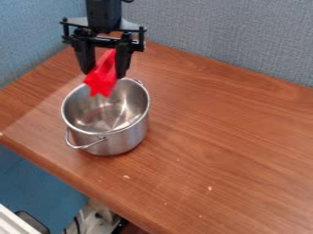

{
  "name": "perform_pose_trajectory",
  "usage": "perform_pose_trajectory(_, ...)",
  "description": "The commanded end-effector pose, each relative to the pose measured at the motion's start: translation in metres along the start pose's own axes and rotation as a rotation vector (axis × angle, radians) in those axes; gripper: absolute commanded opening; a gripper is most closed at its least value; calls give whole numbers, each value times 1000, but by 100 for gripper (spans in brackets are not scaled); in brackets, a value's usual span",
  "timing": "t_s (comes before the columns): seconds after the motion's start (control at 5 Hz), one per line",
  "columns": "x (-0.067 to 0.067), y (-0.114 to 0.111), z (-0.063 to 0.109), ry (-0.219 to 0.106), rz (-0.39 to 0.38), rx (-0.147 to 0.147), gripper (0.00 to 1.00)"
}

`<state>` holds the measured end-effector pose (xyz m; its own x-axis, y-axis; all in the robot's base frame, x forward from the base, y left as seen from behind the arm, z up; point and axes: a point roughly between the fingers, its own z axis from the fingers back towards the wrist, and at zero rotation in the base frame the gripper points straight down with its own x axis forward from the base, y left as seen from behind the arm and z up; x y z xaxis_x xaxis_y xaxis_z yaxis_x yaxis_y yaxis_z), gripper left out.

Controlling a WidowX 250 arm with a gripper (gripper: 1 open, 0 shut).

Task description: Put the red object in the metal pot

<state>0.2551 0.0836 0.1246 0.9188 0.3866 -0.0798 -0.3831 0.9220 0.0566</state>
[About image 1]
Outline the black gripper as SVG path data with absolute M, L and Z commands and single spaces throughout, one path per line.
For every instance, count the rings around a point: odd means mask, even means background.
M 81 70 L 89 74 L 95 66 L 95 48 L 117 47 L 116 69 L 122 79 L 130 68 L 133 51 L 145 50 L 148 29 L 122 17 L 122 3 L 134 0 L 86 0 L 87 15 L 65 17 L 63 40 L 75 50 Z

